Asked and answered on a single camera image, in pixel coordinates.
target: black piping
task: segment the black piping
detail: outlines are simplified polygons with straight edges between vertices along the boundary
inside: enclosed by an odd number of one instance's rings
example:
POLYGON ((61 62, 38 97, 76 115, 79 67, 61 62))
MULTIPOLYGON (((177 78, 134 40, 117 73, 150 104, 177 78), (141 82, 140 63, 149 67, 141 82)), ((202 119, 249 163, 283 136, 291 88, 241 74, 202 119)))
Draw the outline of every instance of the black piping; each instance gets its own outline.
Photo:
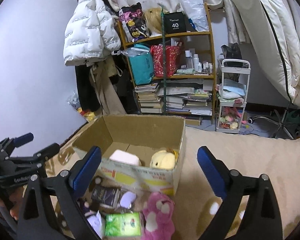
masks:
POLYGON ((279 40, 278 40, 277 34, 275 33, 274 26, 273 26, 273 24, 272 24, 272 22, 270 20, 268 12, 266 11, 266 9, 265 9, 265 7, 263 6, 262 3, 261 3, 261 5, 263 7, 263 10, 265 11, 265 14, 266 14, 267 18, 268 18, 269 24, 271 26, 271 29, 272 29, 272 32, 273 32, 273 35, 274 35, 274 38, 275 38, 275 42, 277 43, 277 46, 278 46, 279 54, 280 54, 282 65, 283 65, 284 77, 285 77, 285 81, 286 81, 286 92, 287 92, 287 95, 288 95, 288 97, 290 99, 291 104, 293 104, 292 100, 291 100, 291 97, 290 97, 290 94, 289 94, 289 89, 288 89, 288 71, 287 71, 287 66, 286 66, 286 62, 284 61, 284 58, 283 58, 283 54, 282 54, 282 50, 281 50, 281 47, 280 47, 280 44, 279 44, 279 40))

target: open cardboard box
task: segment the open cardboard box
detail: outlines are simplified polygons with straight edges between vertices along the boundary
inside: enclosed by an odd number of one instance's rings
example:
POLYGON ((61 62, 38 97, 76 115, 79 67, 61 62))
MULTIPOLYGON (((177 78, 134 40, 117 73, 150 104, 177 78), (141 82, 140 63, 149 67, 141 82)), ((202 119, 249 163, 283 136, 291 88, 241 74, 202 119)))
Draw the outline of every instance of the open cardboard box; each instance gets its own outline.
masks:
POLYGON ((92 146, 100 147, 102 162, 98 172, 105 178, 127 188, 174 195, 185 156, 184 140, 185 120, 181 117, 109 115, 96 120, 74 141, 73 148, 82 159, 92 146), (178 152, 175 168, 149 168, 152 155, 163 148, 172 148, 178 152), (109 160, 117 149, 138 156, 142 166, 109 160))

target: human hand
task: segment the human hand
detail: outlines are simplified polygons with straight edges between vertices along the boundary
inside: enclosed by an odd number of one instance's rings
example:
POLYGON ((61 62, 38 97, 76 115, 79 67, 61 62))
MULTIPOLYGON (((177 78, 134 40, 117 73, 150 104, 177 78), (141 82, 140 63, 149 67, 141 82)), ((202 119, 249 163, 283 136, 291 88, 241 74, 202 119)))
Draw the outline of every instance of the human hand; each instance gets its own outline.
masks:
MULTIPOLYGON (((10 196, 9 199, 10 201, 14 204, 13 208, 10 210, 10 215, 15 219, 18 220, 19 218, 19 209, 22 203, 22 198, 23 198, 23 187, 17 188, 10 196)), ((4 207, 4 202, 0 198, 0 206, 4 207)))

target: teal bag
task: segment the teal bag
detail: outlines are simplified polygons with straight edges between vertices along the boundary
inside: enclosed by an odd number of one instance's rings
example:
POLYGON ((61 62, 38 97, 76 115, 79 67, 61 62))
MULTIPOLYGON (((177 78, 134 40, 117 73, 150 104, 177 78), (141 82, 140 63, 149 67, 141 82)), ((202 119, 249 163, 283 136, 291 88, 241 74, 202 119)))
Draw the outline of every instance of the teal bag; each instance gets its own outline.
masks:
MULTIPOLYGON (((135 44, 134 46, 136 48, 149 49, 148 47, 140 44, 135 44)), ((154 77, 154 65, 150 49, 149 53, 146 55, 129 57, 129 60, 136 85, 149 84, 152 80, 152 77, 154 77)))

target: patterned bag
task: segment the patterned bag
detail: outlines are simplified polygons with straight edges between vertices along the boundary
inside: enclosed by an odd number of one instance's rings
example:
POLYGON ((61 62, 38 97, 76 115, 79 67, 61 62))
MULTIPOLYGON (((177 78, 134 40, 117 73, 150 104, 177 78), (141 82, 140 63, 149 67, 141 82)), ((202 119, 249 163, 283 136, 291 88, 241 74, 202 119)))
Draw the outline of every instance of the patterned bag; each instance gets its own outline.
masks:
MULTIPOLYGON (((151 54, 154 61, 154 73, 156 77, 163 77, 163 46, 151 46, 151 54)), ((179 68, 181 47, 166 46, 166 71, 167 78, 171 77, 179 68)))
POLYGON ((120 22, 127 35, 128 42, 136 42, 149 37, 149 30, 142 14, 141 3, 130 7, 122 7, 119 11, 120 22))

